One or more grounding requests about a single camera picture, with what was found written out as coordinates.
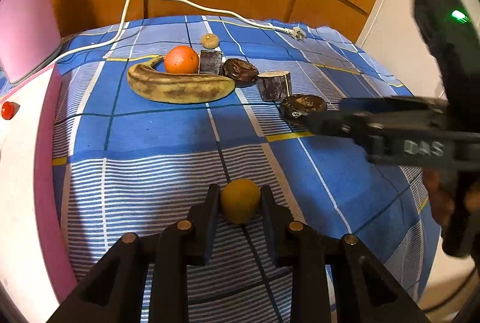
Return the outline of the person's right hand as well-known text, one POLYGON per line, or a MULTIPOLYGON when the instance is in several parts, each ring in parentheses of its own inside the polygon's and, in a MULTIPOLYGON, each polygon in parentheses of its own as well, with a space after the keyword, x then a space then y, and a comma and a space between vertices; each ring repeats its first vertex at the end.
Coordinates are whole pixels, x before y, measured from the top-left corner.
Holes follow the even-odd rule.
MULTIPOLYGON (((428 192, 433 219, 446 229, 455 210, 452 195, 440 188, 439 173, 433 169, 422 170, 422 182, 428 192)), ((479 182, 476 182, 465 195, 465 207, 470 213, 479 212, 479 196, 479 182)))

